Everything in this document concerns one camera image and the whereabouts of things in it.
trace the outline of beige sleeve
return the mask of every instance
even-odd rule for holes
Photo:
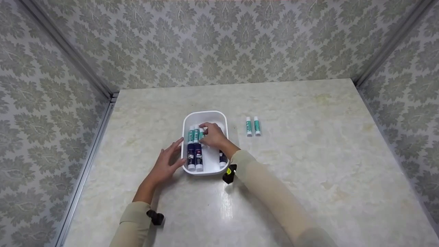
[[[250,153],[236,152],[236,176],[277,219],[295,247],[335,247],[335,242],[308,215],[288,188]]]
[[[110,247],[142,247],[151,223],[151,218],[146,215],[150,208],[145,202],[128,204]]]

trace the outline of tabletop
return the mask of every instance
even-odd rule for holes
[[[438,246],[414,191],[350,79],[122,90],[67,247],[108,246],[160,149],[191,112],[219,110],[230,139],[267,165],[340,247]],[[258,116],[262,136],[247,137]],[[179,169],[157,192],[150,246],[291,246],[246,188]]]

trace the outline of glue stick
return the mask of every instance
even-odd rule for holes
[[[224,155],[224,153],[220,150],[219,151],[219,168],[222,169],[227,164],[227,157]]]
[[[250,120],[250,117],[248,116],[245,121],[246,129],[247,129],[247,136],[252,136],[252,121]]]
[[[204,137],[204,129],[200,128],[199,131],[200,131],[200,136],[199,136],[198,140],[201,140]]]
[[[200,129],[198,128],[197,125],[194,125],[191,127],[191,129],[194,129],[194,143],[198,143],[200,138]]]
[[[194,127],[191,126],[188,133],[187,140],[187,169],[195,171],[195,149],[194,149]]]
[[[255,122],[255,136],[261,136],[261,126],[259,124],[259,118],[257,116],[253,117]]]
[[[203,154],[200,143],[194,143],[195,147],[195,170],[200,172],[203,171]]]

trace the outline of damask wallpaper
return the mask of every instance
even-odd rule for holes
[[[106,100],[0,0],[0,246],[50,246]]]
[[[127,88],[355,77],[413,0],[38,0]]]
[[[360,92],[407,177],[439,224],[439,4],[361,86]]]

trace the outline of white plastic tray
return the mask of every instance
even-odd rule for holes
[[[181,158],[187,157],[187,133],[192,125],[200,125],[204,122],[216,123],[223,131],[224,135],[229,138],[229,131],[227,128],[227,118],[226,116],[219,111],[203,111],[203,112],[194,112],[187,115],[183,121],[183,133],[184,137],[183,146],[181,148]],[[220,169],[220,151],[218,149],[203,146],[202,147],[203,154],[203,171],[189,171],[187,169],[187,163],[183,166],[183,169],[192,175],[212,175],[224,172],[228,165],[229,160],[227,160],[227,164]]]

